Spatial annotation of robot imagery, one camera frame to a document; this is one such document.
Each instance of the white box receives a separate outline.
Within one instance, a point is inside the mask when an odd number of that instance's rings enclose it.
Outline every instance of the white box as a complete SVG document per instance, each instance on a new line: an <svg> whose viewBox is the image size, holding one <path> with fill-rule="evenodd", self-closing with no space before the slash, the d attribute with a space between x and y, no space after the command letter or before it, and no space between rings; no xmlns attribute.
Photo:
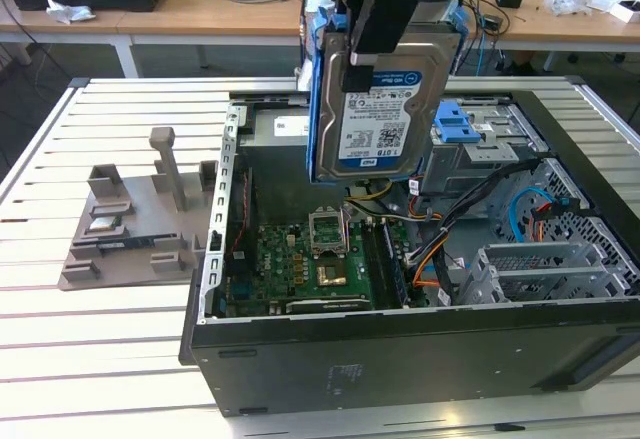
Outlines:
<svg viewBox="0 0 640 439"><path fill-rule="evenodd" d="M640 22L640 1L620 1L611 8L609 14L617 17L627 24L632 22Z"/></svg>

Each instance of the hard drive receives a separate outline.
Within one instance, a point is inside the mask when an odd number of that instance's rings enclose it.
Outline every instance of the hard drive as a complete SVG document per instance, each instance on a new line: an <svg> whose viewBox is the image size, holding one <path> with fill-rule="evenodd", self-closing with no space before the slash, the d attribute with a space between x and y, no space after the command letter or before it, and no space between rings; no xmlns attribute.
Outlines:
<svg viewBox="0 0 640 439"><path fill-rule="evenodd" d="M312 180L401 178L416 171L429 153L429 131L460 40L443 27L407 30L392 54L378 56L368 93L342 91L344 35L327 34L320 113L310 135Z"/></svg>

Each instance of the motherboard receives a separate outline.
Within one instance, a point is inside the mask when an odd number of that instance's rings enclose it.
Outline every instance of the motherboard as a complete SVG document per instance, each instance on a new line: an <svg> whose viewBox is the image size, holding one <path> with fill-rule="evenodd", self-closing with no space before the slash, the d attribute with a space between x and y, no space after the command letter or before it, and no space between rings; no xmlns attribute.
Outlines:
<svg viewBox="0 0 640 439"><path fill-rule="evenodd" d="M379 245L374 244L378 230L388 235L388 239L381 237L386 243L382 259ZM398 297L395 287L380 287L390 271L379 266L388 266L386 258L390 258L391 275L400 273L398 258L408 245L401 222L349 222L342 213L311 214L308 223L262 224L253 271L231 277L230 314L353 311L375 309L380 303L399 304L404 297ZM401 276L397 279L404 283Z"/></svg>

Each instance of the floor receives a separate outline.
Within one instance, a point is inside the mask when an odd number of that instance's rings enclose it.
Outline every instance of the floor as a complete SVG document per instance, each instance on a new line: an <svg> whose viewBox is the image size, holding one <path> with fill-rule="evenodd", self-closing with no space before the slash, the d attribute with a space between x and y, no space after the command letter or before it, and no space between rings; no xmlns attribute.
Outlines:
<svg viewBox="0 0 640 439"><path fill-rule="evenodd" d="M21 67L16 61L7 65L10 58L0 48L0 63L6 66L0 71L0 179L68 84L66 76L49 59L43 61L41 50L33 46L30 49L32 64ZM207 69L198 66L192 46L137 46L134 53L146 77L290 76L298 62L298 50L292 47L209 47L211 66ZM74 77L122 77L110 46L55 45L50 54ZM469 62L477 60L474 54ZM569 63L567 57L558 54L553 74L581 76L622 118L629 120L640 101L640 54L627 55L622 64L615 64L611 55L602 53L580 54L575 64ZM534 57L536 70L542 70L545 58L545 53ZM466 66L461 74L474 75L475 71L476 67ZM493 65L485 73L497 74ZM640 112L631 124L640 129Z"/></svg>

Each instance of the wooden desk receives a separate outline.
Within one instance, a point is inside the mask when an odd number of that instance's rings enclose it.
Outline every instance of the wooden desk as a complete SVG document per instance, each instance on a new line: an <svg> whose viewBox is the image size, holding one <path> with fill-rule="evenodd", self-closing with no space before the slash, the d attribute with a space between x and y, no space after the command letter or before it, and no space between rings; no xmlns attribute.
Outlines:
<svg viewBox="0 0 640 439"><path fill-rule="evenodd" d="M500 38L498 47L546 51L640 51L640 24L623 24L598 11L591 16L554 17L544 9L542 2L524 0L519 9L507 10L511 27ZM482 9L499 15L489 6ZM161 0L154 12L98 11L97 19L70 26L56 23L44 12L24 12L16 17L38 41L44 43L112 45L116 48L125 77L135 78L140 77L140 71L131 52L134 44L296 46L299 11L298 0L270 4ZM0 10L0 42L28 42L3 10ZM490 41L486 41L485 47L492 47ZM204 65L204 48L199 47L198 52L201 65Z"/></svg>
<svg viewBox="0 0 640 439"><path fill-rule="evenodd" d="M160 0L154 12L127 12L125 34L213 34L298 37L300 0L240 4L226 0Z"/></svg>
<svg viewBox="0 0 640 439"><path fill-rule="evenodd" d="M502 49L631 52L640 50L640 24L624 24L610 14L593 11L555 17L544 0L523 0L519 9L504 9L511 19L500 38ZM485 4L484 13L500 16Z"/></svg>

